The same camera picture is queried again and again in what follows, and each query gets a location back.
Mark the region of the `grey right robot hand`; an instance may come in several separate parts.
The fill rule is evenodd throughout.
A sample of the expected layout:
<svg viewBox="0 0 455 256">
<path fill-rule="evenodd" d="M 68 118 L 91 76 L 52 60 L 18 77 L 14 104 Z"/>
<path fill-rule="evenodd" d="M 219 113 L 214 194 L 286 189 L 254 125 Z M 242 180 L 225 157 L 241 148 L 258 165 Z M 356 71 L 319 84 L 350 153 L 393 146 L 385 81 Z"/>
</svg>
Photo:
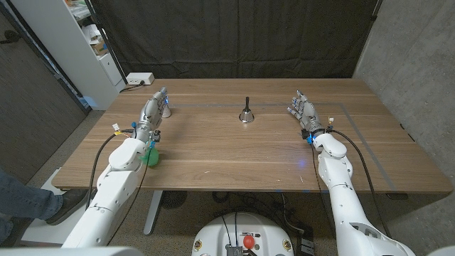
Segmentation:
<svg viewBox="0 0 455 256">
<path fill-rule="evenodd" d="M 302 129 L 306 130 L 313 138 L 316 138 L 325 131 L 319 114 L 306 95 L 300 90 L 297 90 L 296 94 L 297 96 L 293 97 L 291 101 L 292 107 L 287 107 L 287 111 L 295 116 Z"/>
</svg>

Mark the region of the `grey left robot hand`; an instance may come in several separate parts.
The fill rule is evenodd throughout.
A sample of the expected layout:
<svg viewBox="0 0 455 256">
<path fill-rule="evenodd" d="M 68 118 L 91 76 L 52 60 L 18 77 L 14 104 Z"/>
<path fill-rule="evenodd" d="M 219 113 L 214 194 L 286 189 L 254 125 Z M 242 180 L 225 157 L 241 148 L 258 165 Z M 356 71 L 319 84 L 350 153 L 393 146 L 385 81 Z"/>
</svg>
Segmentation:
<svg viewBox="0 0 455 256">
<path fill-rule="evenodd" d="M 167 98 L 167 88 L 162 87 L 144 105 L 136 124 L 134 138 L 144 143 L 149 140 L 150 132 L 159 128 Z"/>
</svg>

